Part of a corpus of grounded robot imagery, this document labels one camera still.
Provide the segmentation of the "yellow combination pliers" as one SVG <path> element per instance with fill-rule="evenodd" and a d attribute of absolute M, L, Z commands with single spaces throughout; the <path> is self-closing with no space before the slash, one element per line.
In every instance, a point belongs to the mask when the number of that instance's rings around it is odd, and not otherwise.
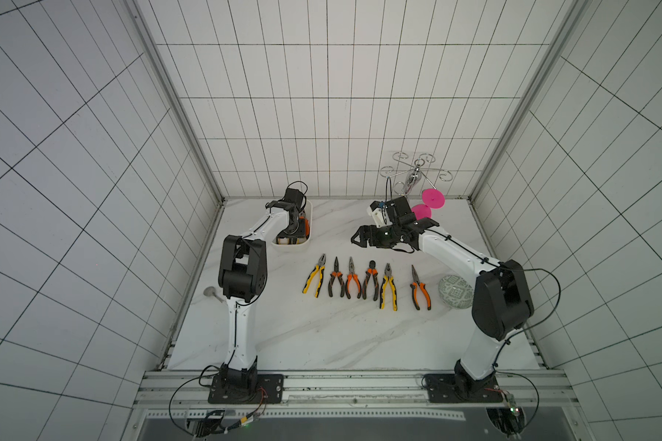
<path fill-rule="evenodd" d="M 314 278 L 318 277 L 318 281 L 316 284 L 316 291 L 314 292 L 314 297 L 316 298 L 319 297 L 320 290 L 323 286 L 323 282 L 325 278 L 325 261 L 327 261 L 327 255 L 323 254 L 318 259 L 316 265 L 314 266 L 314 270 L 310 273 L 310 275 L 307 277 L 305 281 L 305 286 L 303 287 L 304 294 L 307 294 L 307 292 L 309 292 L 310 288 L 312 288 L 313 286 Z"/>
<path fill-rule="evenodd" d="M 380 294 L 380 309 L 385 307 L 391 307 L 394 312 L 398 311 L 397 291 L 390 263 L 387 263 L 384 267 L 384 281 L 382 282 Z"/>

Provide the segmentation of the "orange diagonal cutting pliers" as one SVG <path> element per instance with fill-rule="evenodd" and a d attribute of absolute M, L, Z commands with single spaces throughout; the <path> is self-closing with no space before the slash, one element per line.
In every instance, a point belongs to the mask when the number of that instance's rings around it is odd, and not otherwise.
<path fill-rule="evenodd" d="M 378 279 L 378 270 L 374 260 L 369 262 L 369 267 L 365 272 L 365 279 L 362 284 L 362 294 L 360 294 L 362 299 L 365 300 L 368 298 L 369 288 L 371 288 L 371 292 L 373 293 L 373 301 L 378 301 L 380 284 Z"/>

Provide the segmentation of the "dark orange long nose pliers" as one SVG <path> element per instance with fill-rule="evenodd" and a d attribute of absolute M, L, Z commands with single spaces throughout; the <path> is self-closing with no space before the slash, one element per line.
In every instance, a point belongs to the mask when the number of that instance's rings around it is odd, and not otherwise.
<path fill-rule="evenodd" d="M 344 283 L 343 273 L 340 271 L 338 257 L 336 257 L 334 260 L 333 271 L 330 274 L 330 279 L 327 286 L 328 295 L 330 297 L 334 296 L 335 283 L 340 285 L 339 297 L 344 298 L 346 296 L 346 284 Z"/>

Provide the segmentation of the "orange combination pliers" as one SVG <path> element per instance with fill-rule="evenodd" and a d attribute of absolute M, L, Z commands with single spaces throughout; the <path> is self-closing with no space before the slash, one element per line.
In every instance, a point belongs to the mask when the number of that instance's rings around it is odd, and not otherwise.
<path fill-rule="evenodd" d="M 357 292 L 357 297 L 360 298 L 362 296 L 362 285 L 360 284 L 359 281 L 359 276 L 355 271 L 355 265 L 354 265 L 354 260 L 351 257 L 349 259 L 349 274 L 347 275 L 346 282 L 345 282 L 345 295 L 347 299 L 351 299 L 351 287 L 352 285 L 355 285 L 356 287 L 356 292 Z"/>

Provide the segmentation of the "white plastic storage box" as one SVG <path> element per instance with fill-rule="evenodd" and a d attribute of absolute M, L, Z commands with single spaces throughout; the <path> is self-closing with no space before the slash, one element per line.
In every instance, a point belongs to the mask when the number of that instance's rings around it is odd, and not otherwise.
<path fill-rule="evenodd" d="M 311 221 L 307 214 L 307 198 L 300 201 L 273 200 L 266 205 L 270 214 L 281 214 L 283 226 L 272 239 L 272 244 L 292 248 L 305 244 L 311 235 Z"/>

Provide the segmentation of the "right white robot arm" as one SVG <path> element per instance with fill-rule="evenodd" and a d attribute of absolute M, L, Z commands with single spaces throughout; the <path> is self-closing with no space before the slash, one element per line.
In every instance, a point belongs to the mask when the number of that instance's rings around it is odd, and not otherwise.
<path fill-rule="evenodd" d="M 523 331 L 534 313 L 524 268 L 501 263 L 453 238 L 435 220 L 425 218 L 377 227 L 360 226 L 350 241 L 357 246 L 393 249 L 407 244 L 437 258 L 464 279 L 474 292 L 474 332 L 453 370 L 453 393 L 470 401 L 495 379 L 496 363 L 511 338 Z"/>

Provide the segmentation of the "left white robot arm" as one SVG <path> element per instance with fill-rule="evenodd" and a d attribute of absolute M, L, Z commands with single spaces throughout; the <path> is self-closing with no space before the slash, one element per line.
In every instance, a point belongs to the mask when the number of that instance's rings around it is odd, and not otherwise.
<path fill-rule="evenodd" d="M 257 350 L 253 342 L 259 301 L 268 282 L 267 245 L 285 234 L 304 233 L 303 209 L 288 202 L 270 202 L 267 214 L 250 229 L 224 238 L 218 285 L 229 318 L 227 355 L 213 386 L 236 393 L 257 393 Z"/>

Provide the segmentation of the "lower pink cup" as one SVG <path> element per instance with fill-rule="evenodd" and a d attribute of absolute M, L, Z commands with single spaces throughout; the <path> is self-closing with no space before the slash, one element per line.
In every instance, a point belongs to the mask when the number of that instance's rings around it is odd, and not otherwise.
<path fill-rule="evenodd" d="M 417 204 L 412 208 L 417 220 L 430 219 L 432 216 L 432 208 L 426 204 Z"/>

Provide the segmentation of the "pink cup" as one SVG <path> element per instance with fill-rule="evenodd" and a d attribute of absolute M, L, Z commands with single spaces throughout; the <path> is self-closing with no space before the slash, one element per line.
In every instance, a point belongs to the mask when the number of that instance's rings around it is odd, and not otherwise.
<path fill-rule="evenodd" d="M 445 205 L 446 198 L 437 189 L 425 189 L 422 192 L 422 201 L 430 209 L 441 209 Z"/>
<path fill-rule="evenodd" d="M 426 204 L 417 204 L 412 208 L 417 220 L 430 219 L 432 216 L 432 208 Z"/>

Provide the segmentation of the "upper pink cup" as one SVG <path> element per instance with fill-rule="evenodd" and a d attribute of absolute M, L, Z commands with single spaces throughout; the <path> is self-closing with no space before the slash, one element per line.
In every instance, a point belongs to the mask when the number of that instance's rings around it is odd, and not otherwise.
<path fill-rule="evenodd" d="M 422 192 L 422 201 L 430 209 L 441 209 L 445 205 L 446 198 L 437 189 L 425 189 Z"/>

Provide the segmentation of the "chrome cup holder stand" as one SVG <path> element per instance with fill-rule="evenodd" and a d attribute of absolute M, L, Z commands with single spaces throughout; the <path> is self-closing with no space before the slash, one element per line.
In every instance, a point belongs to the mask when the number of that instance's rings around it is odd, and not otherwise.
<path fill-rule="evenodd" d="M 391 165 L 383 165 L 379 174 L 393 184 L 393 192 L 407 197 L 420 184 L 428 184 L 438 190 L 438 184 L 454 180 L 454 172 L 435 166 L 437 158 L 428 152 L 410 155 L 392 152 Z"/>

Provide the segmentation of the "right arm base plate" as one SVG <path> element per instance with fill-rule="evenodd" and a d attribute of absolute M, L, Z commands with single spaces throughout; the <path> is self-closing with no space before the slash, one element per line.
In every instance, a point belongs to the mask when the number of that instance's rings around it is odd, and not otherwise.
<path fill-rule="evenodd" d="M 473 380 L 468 374 L 426 374 L 422 387 L 432 404 L 502 404 L 495 374 L 483 380 Z"/>

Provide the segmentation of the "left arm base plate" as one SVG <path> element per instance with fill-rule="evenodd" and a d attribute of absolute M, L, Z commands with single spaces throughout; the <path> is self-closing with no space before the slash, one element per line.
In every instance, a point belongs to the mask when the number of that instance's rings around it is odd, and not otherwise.
<path fill-rule="evenodd" d="M 280 404 L 284 380 L 281 374 L 257 374 L 252 380 L 236 382 L 224 374 L 216 374 L 207 401 L 209 404 Z"/>

